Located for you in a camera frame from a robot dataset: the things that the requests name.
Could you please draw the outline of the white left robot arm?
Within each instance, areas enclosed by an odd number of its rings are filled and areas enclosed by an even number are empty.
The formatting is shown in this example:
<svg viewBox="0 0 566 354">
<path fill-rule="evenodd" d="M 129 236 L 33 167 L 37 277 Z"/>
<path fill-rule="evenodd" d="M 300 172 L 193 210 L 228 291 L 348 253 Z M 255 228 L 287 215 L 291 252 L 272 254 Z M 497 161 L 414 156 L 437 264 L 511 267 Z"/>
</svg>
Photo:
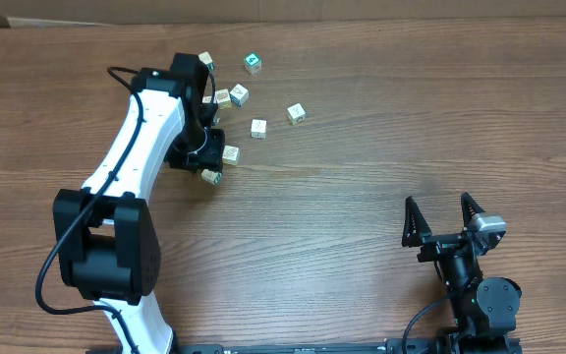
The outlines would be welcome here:
<svg viewBox="0 0 566 354">
<path fill-rule="evenodd" d="M 110 150 L 79 189 L 54 200 L 56 244 L 34 294 L 48 314 L 104 313 L 119 353 L 177 353 L 154 294 L 161 249 L 148 202 L 164 164 L 220 173 L 225 134 L 213 126 L 217 103 L 203 100 L 215 80 L 199 56 L 177 53 L 167 70 L 131 75 L 123 83 L 128 113 Z"/>
</svg>

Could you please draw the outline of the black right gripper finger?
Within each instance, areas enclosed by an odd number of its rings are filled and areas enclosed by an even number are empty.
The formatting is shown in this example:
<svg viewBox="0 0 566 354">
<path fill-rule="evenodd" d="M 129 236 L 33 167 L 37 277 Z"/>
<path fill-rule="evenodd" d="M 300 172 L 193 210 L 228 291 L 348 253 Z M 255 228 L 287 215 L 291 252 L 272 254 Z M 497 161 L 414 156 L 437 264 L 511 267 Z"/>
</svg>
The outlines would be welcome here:
<svg viewBox="0 0 566 354">
<path fill-rule="evenodd" d="M 412 196 L 405 200 L 405 222 L 402 236 L 403 247 L 420 247 L 432 235 L 417 203 Z"/>
<path fill-rule="evenodd" d="M 461 209 L 463 226 L 467 230 L 478 231 L 480 229 L 480 218 L 484 213 L 484 209 L 480 207 L 473 197 L 467 192 L 461 195 Z"/>
</svg>

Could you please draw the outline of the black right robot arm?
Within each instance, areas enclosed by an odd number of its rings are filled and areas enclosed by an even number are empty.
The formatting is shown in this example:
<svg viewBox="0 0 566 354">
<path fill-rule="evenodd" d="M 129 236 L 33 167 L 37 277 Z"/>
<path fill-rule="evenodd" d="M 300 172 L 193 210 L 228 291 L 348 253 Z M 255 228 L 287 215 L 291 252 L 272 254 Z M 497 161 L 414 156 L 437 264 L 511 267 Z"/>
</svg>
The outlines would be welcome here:
<svg viewBox="0 0 566 354">
<path fill-rule="evenodd" d="M 501 215 L 484 211 L 468 193 L 461 195 L 461 209 L 462 230 L 434 236 L 414 198 L 405 200 L 402 245 L 418 248 L 418 261 L 434 265 L 446 295 L 410 320 L 401 338 L 401 351 L 409 350 L 408 338 L 416 322 L 448 301 L 455 324 L 440 329 L 425 351 L 520 353 L 520 341 L 508 334 L 516 329 L 522 289 L 506 277 L 484 277 L 478 261 L 500 243 L 507 224 Z"/>
</svg>

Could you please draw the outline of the wooden elephant block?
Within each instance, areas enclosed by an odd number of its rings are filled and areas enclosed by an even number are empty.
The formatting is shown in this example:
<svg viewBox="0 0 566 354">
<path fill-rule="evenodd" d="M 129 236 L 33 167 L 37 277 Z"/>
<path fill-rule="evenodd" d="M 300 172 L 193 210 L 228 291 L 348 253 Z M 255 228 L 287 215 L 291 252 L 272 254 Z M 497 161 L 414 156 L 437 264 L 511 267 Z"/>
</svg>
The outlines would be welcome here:
<svg viewBox="0 0 566 354">
<path fill-rule="evenodd" d="M 253 119 L 251 124 L 251 136 L 257 139 L 265 139 L 267 135 L 267 122 L 265 120 Z"/>
</svg>

